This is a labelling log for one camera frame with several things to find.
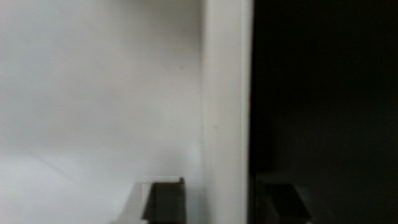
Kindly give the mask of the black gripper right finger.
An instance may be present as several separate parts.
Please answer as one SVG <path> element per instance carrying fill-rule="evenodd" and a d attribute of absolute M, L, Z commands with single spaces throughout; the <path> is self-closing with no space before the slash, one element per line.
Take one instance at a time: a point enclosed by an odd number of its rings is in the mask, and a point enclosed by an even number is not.
<path fill-rule="evenodd" d="M 258 224 L 313 224 L 313 216 L 292 184 L 258 183 Z"/>

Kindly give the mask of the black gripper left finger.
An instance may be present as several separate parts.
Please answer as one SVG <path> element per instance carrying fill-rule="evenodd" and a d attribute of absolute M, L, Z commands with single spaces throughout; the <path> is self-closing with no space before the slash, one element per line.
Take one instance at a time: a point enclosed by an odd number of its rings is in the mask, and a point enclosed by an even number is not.
<path fill-rule="evenodd" d="M 136 184 L 123 208 L 123 224 L 187 224 L 187 187 L 182 177 Z"/>

